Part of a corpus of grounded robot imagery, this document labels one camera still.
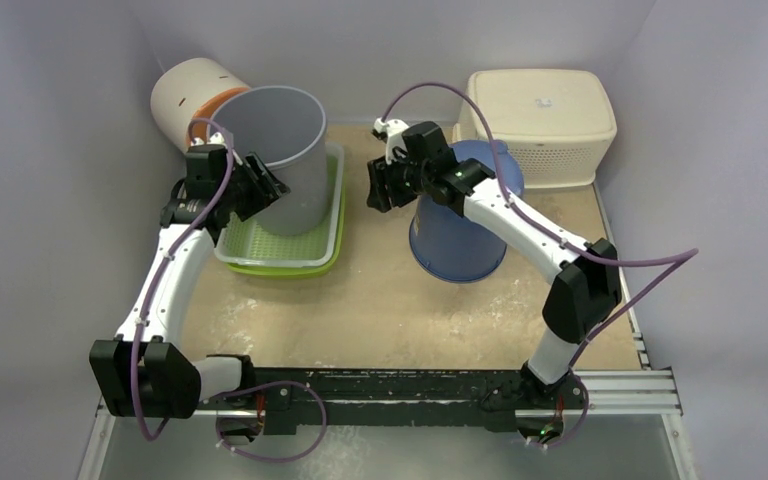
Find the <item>grey plastic bucket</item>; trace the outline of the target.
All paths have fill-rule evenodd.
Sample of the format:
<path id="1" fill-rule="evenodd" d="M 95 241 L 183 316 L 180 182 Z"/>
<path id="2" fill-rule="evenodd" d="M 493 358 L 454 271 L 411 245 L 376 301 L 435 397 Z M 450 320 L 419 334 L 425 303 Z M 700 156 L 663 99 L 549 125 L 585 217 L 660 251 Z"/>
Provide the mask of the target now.
<path id="1" fill-rule="evenodd" d="M 230 98 L 212 119 L 232 134 L 237 153 L 256 153 L 290 189 L 255 216 L 264 230 L 299 235 L 323 220 L 331 191 L 325 146 L 328 120 L 317 98 L 290 86 L 256 87 Z"/>

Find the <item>blue plastic bucket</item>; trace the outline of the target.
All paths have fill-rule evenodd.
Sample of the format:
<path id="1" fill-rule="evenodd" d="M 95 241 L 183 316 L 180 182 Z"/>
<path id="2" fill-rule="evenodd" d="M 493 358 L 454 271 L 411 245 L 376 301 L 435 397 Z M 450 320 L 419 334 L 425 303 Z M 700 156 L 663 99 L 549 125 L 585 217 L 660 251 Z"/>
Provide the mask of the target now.
<path id="1" fill-rule="evenodd" d="M 524 175 L 507 144 L 494 141 L 506 186 L 518 197 L 525 190 Z M 451 144 L 458 161 L 479 160 L 495 171 L 490 144 L 461 140 Z M 417 200 L 409 230 L 411 252 L 420 267 L 452 283 L 470 283 L 492 274 L 502 263 L 507 244 L 484 227 L 459 217 L 429 197 Z"/>

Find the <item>cream plastic basket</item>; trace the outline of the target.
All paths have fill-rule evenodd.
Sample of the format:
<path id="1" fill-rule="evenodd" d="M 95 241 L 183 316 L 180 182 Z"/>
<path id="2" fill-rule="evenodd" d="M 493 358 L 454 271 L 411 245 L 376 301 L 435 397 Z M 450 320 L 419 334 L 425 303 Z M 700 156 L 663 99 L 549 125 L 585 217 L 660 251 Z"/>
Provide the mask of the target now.
<path id="1" fill-rule="evenodd" d="M 592 184 L 617 134 L 607 91 L 589 71 L 479 71 L 469 77 L 466 95 L 532 190 Z"/>

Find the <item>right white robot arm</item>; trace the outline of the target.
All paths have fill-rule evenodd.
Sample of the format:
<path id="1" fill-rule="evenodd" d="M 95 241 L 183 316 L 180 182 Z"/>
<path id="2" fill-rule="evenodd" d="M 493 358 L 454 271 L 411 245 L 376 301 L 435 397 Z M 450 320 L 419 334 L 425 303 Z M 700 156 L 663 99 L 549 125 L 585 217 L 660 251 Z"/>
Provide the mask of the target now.
<path id="1" fill-rule="evenodd" d="M 459 161 L 434 122 L 408 125 L 375 120 L 383 156 L 367 164 L 367 205 L 385 213 L 416 199 L 430 200 L 515 248 L 543 274 L 550 290 L 542 309 L 546 329 L 523 366 L 521 392 L 536 407 L 556 399 L 587 336 L 622 301 L 617 251 L 555 224 L 514 195 L 499 168 Z"/>

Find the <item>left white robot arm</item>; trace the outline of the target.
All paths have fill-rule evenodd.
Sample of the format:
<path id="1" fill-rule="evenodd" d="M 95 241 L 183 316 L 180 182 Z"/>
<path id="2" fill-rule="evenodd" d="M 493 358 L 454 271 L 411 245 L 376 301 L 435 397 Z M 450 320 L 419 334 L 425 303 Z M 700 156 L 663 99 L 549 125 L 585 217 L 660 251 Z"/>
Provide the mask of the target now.
<path id="1" fill-rule="evenodd" d="M 90 349 L 93 374 L 114 416 L 186 419 L 218 395 L 235 409 L 257 399 L 248 356 L 217 354 L 192 362 L 179 343 L 195 285 L 220 233 L 289 189 L 254 152 L 193 145 L 185 162 L 185 176 L 161 210 L 156 253 L 134 306 L 113 338 Z"/>

